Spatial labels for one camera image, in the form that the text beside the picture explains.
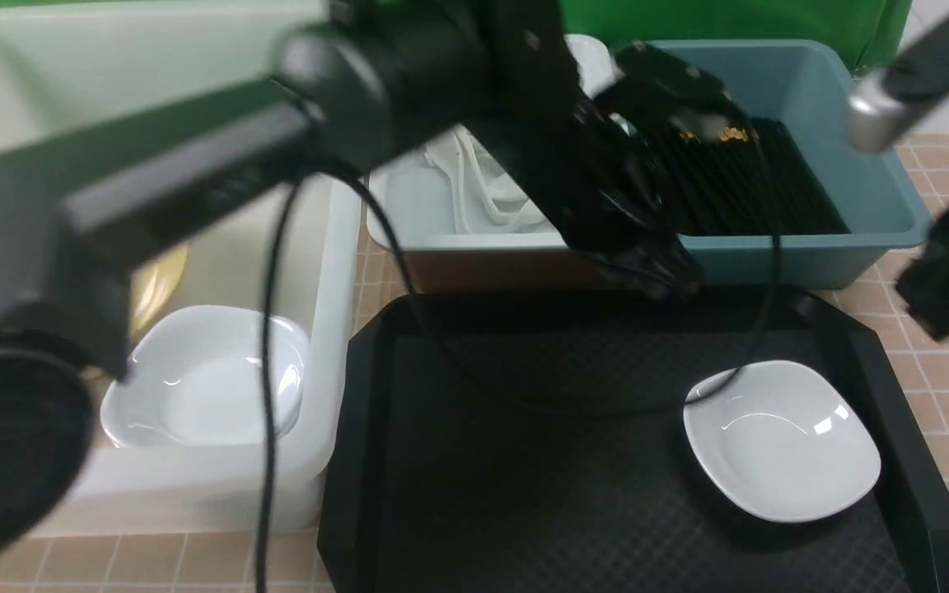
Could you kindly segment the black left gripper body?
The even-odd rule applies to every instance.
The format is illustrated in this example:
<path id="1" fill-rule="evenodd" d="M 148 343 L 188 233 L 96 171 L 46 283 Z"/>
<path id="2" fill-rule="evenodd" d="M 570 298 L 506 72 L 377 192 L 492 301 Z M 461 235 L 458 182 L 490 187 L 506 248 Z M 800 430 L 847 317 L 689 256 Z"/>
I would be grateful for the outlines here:
<path id="1" fill-rule="evenodd" d="M 713 139 L 741 116 L 726 83 L 647 42 L 590 96 L 564 44 L 493 61 L 491 155 L 571 251 L 652 299 L 688 297 L 704 268 L 683 247 L 677 189 L 641 134 L 663 124 Z"/>

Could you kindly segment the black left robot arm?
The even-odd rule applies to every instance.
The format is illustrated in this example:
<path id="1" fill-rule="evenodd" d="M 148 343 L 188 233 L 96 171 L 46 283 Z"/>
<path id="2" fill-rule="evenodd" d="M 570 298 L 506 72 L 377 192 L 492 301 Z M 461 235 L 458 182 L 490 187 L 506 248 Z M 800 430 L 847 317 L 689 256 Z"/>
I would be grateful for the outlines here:
<path id="1" fill-rule="evenodd" d="M 93 442 L 82 369 L 128 370 L 134 271 L 283 183 L 361 178 L 462 125 L 611 281 L 704 280 L 637 140 L 713 140 L 745 113 L 709 72 L 636 44 L 587 96 L 557 1 L 332 1 L 270 75 L 0 152 L 0 553 L 55 509 Z"/>

